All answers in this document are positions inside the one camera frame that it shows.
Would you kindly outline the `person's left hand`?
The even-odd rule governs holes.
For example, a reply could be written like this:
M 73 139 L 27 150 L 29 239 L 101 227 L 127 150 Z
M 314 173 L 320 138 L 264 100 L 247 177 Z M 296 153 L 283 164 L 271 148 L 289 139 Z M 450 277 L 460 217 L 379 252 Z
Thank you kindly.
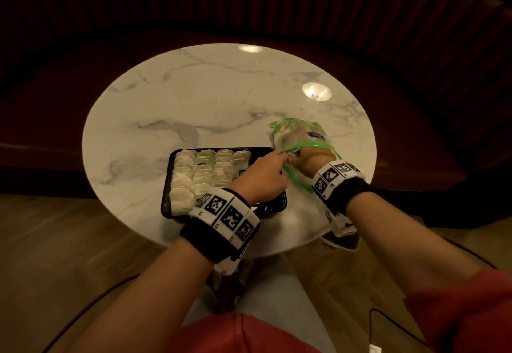
M 260 181 L 260 158 L 258 158 L 239 178 L 227 186 L 228 190 L 240 195 L 251 207 L 258 203 L 271 201 L 281 193 L 265 192 L 262 190 Z

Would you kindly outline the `person's right hand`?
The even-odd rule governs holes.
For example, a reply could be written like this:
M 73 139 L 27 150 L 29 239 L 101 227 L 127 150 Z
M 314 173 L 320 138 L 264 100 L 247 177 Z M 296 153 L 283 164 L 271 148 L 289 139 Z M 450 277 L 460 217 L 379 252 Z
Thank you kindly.
M 336 161 L 338 158 L 329 149 L 319 147 L 300 148 L 291 158 L 292 166 L 307 178 L 314 178 L 317 172 L 326 164 Z

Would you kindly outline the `clear zip bag green seal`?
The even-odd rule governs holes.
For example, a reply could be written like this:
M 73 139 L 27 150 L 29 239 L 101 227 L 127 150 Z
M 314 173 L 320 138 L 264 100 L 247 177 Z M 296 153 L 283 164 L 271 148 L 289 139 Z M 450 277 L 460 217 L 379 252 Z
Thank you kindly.
M 341 156 L 333 148 L 326 132 L 316 122 L 298 118 L 284 118 L 270 124 L 269 138 L 272 146 L 279 153 L 288 153 L 288 161 L 283 166 L 283 172 L 295 185 L 313 193 L 313 179 L 307 178 L 295 169 L 290 158 L 303 147 L 319 147 L 331 150 L 338 159 Z

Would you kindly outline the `person's right forearm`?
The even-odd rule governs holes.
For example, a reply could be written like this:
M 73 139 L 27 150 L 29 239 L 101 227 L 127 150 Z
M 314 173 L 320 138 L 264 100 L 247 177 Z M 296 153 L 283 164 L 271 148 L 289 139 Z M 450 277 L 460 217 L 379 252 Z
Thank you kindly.
M 490 268 L 374 193 L 356 195 L 346 212 L 407 296 L 460 285 Z

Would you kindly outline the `person's left forearm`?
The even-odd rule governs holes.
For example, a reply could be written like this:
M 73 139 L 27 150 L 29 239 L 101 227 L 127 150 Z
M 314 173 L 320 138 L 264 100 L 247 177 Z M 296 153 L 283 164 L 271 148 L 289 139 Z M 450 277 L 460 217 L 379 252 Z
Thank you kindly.
M 179 238 L 65 353 L 164 353 L 214 268 Z

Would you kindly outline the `black marker wristband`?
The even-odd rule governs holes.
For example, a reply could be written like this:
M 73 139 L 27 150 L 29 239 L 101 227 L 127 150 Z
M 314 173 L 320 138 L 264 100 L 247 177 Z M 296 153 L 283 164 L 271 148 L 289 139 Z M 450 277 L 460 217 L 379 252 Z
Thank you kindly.
M 189 216 L 180 237 L 215 264 L 240 259 L 259 230 L 260 220 L 250 205 L 227 188 L 209 188 Z
M 353 164 L 343 160 L 324 165 L 313 178 L 313 190 L 334 214 L 346 216 L 349 202 L 358 194 L 375 193 L 365 175 Z

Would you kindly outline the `rows of tea bags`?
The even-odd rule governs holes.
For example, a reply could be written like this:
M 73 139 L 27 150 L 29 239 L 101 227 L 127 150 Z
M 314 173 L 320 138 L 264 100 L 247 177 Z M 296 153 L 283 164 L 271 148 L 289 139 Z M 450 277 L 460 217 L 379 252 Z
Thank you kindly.
M 189 214 L 208 189 L 225 187 L 245 172 L 254 149 L 180 149 L 169 158 L 161 212 L 166 218 Z

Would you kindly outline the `grey trousers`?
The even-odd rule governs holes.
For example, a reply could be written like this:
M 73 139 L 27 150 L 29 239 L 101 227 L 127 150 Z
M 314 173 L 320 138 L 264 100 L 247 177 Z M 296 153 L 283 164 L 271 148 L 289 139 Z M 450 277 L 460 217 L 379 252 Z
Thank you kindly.
M 321 353 L 336 353 L 320 316 L 284 255 L 253 261 L 244 292 L 234 312 L 253 316 L 285 331 Z M 213 294 L 204 288 L 182 326 L 213 316 Z

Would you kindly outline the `dark red booth sofa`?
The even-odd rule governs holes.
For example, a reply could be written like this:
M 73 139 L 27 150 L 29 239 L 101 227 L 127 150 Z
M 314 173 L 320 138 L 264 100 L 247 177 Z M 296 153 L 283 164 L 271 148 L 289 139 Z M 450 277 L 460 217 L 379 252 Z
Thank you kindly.
M 243 40 L 355 95 L 395 206 L 432 227 L 512 216 L 512 0 L 0 0 L 0 194 L 96 198 L 81 136 L 108 84 Z

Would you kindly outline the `red shirt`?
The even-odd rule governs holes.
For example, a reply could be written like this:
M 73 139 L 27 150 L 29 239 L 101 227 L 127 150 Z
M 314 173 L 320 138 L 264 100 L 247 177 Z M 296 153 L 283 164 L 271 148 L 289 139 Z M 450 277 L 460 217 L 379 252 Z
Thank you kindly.
M 405 299 L 435 353 L 512 353 L 512 275 L 478 273 L 449 289 L 426 289 Z M 321 353 L 251 315 L 208 316 L 183 326 L 166 353 Z

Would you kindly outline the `dark table pedestal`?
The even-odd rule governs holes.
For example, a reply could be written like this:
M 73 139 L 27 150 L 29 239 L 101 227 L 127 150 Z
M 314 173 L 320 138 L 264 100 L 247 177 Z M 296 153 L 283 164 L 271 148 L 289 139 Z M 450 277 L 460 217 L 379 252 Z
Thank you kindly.
M 244 292 L 244 286 L 253 266 L 252 260 L 241 260 L 239 267 L 231 276 L 221 276 L 213 271 L 205 283 L 213 294 L 210 300 L 215 315 L 234 310 Z

